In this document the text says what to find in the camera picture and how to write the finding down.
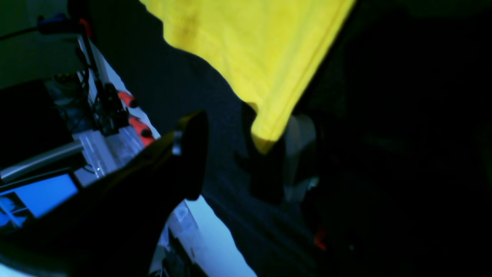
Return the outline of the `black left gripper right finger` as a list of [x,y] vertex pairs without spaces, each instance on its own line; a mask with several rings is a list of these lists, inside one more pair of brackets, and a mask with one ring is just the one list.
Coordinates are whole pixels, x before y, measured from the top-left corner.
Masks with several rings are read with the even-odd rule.
[[251,134],[256,113],[249,105],[241,104],[241,130],[248,156],[240,158],[240,166],[251,177],[251,196],[269,204],[281,204],[284,200],[283,166],[285,142],[281,138],[266,154],[260,153]]

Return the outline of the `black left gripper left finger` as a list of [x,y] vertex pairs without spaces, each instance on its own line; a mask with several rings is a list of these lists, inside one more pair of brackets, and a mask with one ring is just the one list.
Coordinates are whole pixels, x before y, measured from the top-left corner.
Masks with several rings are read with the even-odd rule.
[[203,110],[37,221],[1,237],[1,264],[34,277],[145,277],[160,234],[204,184]]

